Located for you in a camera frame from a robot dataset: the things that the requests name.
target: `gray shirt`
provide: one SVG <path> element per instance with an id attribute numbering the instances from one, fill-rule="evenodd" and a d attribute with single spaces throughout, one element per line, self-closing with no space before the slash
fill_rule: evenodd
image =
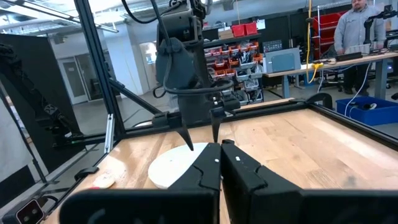
<path id="1" fill-rule="evenodd" d="M 338 21 L 335 30 L 335 49 L 348 49 L 356 45 L 363 45 L 365 41 L 365 21 L 378 15 L 380 12 L 372 6 L 366 6 L 362 11 L 351 9 L 346 12 Z M 371 27 L 371 41 L 375 39 L 375 33 L 378 44 L 383 44 L 386 40 L 386 28 L 383 19 L 375 19 Z"/>

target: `gray box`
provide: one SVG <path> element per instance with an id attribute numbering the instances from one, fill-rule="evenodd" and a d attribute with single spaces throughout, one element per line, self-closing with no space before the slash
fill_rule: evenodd
<path id="1" fill-rule="evenodd" d="M 301 69 L 298 47 L 266 53 L 267 73 Z"/>

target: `wooden tabletop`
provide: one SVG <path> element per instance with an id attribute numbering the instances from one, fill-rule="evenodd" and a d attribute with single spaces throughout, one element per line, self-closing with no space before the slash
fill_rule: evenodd
<path id="1" fill-rule="evenodd" d="M 319 70 L 340 68 L 340 67 L 345 67 L 348 65 L 362 64 L 362 63 L 366 63 L 366 62 L 373 62 L 373 61 L 378 61 L 378 60 L 392 58 L 392 57 L 398 57 L 398 53 L 388 52 L 388 53 L 384 53 L 381 55 L 365 56 L 363 58 L 347 60 L 344 62 L 336 62 L 335 64 L 332 64 L 332 65 L 324 64 L 324 66 L 319 68 Z M 309 66 L 308 71 L 312 72 L 313 68 L 311 66 Z M 266 73 L 266 74 L 264 74 L 264 76 L 271 78 L 271 77 L 279 77 L 279 76 L 284 76 L 284 75 L 298 75 L 298 74 L 303 74 L 306 72 L 307 72 L 306 68 L 304 68 L 304 69 L 300 69 L 300 70 L 292 70 L 292 71 L 286 71 L 286 72 Z"/>
<path id="2" fill-rule="evenodd" d="M 212 142 L 211 127 L 189 130 L 193 142 Z M 219 139 L 236 145 L 274 172 L 304 189 L 398 189 L 398 152 L 312 110 L 223 123 Z M 147 171 L 162 153 L 184 145 L 176 132 L 121 141 L 74 191 L 92 187 L 107 170 L 113 189 L 152 189 Z M 58 223 L 59 208 L 46 219 Z M 221 194 L 221 223 L 229 223 Z"/>

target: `white plate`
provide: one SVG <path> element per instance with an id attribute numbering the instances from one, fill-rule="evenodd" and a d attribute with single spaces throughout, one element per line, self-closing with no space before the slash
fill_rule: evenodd
<path id="1" fill-rule="evenodd" d="M 195 162 L 208 143 L 193 144 L 171 149 L 155 159 L 148 169 L 148 177 L 160 189 L 167 189 Z"/>

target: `blue container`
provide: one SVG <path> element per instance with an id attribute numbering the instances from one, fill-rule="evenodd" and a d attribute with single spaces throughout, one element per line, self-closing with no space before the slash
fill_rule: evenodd
<path id="1" fill-rule="evenodd" d="M 351 100 L 336 100 L 337 112 L 344 115 L 346 106 Z M 347 108 L 347 117 L 365 123 L 370 126 L 398 123 L 398 103 L 387 100 L 377 99 L 373 97 L 357 97 L 351 102 L 355 106 L 349 105 Z M 364 105 L 377 104 L 376 109 L 366 110 Z"/>

